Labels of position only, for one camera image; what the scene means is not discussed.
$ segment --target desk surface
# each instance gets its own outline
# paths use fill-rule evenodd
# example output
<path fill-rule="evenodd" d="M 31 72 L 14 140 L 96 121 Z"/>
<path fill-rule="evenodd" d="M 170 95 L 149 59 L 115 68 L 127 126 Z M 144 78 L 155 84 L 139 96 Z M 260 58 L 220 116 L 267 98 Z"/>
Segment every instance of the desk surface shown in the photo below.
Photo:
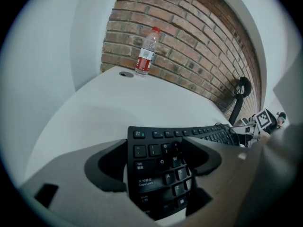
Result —
<path fill-rule="evenodd" d="M 164 80 L 125 78 L 113 67 L 76 92 L 44 128 L 25 181 L 52 159 L 99 143 L 127 138 L 129 126 L 199 127 L 229 123 L 213 102 Z"/>

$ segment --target brick wall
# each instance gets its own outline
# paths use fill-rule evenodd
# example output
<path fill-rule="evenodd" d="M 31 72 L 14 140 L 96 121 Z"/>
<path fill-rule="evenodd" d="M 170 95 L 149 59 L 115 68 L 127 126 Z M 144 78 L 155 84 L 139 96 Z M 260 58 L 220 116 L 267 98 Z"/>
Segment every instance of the brick wall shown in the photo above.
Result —
<path fill-rule="evenodd" d="M 101 70 L 134 69 L 153 26 L 160 43 L 149 74 L 212 100 L 229 118 L 236 79 L 246 76 L 251 95 L 240 117 L 260 110 L 260 73 L 250 38 L 223 0 L 117 0 L 107 24 Z"/>

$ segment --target keyboard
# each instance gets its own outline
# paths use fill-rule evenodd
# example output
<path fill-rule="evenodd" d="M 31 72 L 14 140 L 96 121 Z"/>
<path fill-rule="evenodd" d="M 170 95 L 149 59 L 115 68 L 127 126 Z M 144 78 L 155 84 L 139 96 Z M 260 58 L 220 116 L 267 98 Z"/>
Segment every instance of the keyboard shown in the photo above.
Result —
<path fill-rule="evenodd" d="M 130 199 L 154 220 L 187 206 L 191 171 L 182 157 L 181 139 L 192 136 L 234 145 L 226 130 L 214 125 L 196 128 L 128 128 L 128 192 Z"/>

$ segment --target water bottle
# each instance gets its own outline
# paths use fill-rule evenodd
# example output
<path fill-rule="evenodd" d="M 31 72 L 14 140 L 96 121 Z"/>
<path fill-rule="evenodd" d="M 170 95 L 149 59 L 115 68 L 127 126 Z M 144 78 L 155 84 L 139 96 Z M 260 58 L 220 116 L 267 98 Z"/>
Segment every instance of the water bottle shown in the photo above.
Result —
<path fill-rule="evenodd" d="M 153 57 L 155 55 L 156 45 L 159 41 L 160 29 L 153 27 L 152 31 L 146 36 L 142 48 L 140 50 L 134 73 L 138 76 L 146 77 L 151 67 Z"/>

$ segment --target bottle label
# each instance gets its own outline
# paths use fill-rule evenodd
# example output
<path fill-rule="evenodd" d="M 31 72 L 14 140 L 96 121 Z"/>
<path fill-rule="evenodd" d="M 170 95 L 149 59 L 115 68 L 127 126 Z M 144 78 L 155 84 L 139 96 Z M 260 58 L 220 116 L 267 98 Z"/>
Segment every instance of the bottle label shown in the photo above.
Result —
<path fill-rule="evenodd" d="M 136 68 L 143 71 L 149 71 L 154 55 L 154 52 L 142 48 L 140 50 Z"/>

